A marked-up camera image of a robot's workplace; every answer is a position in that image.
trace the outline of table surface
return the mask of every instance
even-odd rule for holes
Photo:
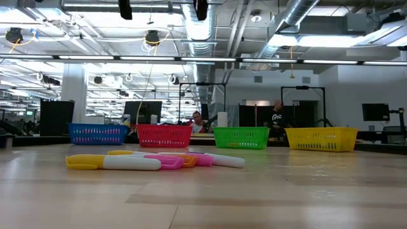
[[[1,229],[407,228],[403,155],[191,146],[245,158],[246,166],[65,168],[68,155],[119,148],[138,145],[0,151]]]

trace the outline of pink highlighter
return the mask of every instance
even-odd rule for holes
[[[201,153],[158,153],[159,155],[191,155],[198,157],[196,166],[212,166],[213,157],[209,155],[203,155]]]
[[[120,156],[157,159],[161,162],[160,169],[166,170],[180,169],[184,163],[183,158],[170,155],[120,155]]]

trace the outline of red basket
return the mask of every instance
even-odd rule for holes
[[[141,147],[185,148],[190,145],[192,127],[137,125]]]

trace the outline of ventilation pipe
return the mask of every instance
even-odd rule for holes
[[[272,42],[273,35],[288,27],[298,26],[302,20],[308,15],[312,8],[319,2],[319,0],[290,0],[287,3],[287,8],[282,13],[273,17],[270,22],[268,33],[270,40],[262,49],[257,53],[256,58],[270,59],[274,56],[280,48]],[[271,67],[263,64],[252,64],[249,69],[260,70],[262,66],[269,70]]]
[[[185,17],[185,29],[189,40],[210,41],[214,34],[214,6],[208,6],[207,18],[204,21],[197,19],[197,13],[192,4],[131,4],[133,13],[170,13],[180,14]],[[118,12],[117,4],[87,3],[69,4],[61,1],[60,8],[64,11],[74,12]],[[190,53],[193,57],[210,57],[213,52],[213,44],[189,43]],[[208,65],[197,65],[193,67],[196,82],[209,82],[214,78],[214,67]],[[201,101],[207,100],[207,88],[197,87]]]
[[[183,4],[182,9],[185,16],[185,30],[189,40],[209,41],[214,34],[214,7],[208,6],[207,18],[198,21],[197,13],[192,4]],[[210,43],[189,43],[190,53],[193,57],[210,57],[214,45]],[[214,68],[211,65],[195,64],[193,66],[195,82],[210,82],[214,75]],[[200,101],[207,102],[208,87],[197,87]]]

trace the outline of blue basket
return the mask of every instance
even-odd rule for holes
[[[125,141],[127,126],[68,123],[72,144],[121,145]]]

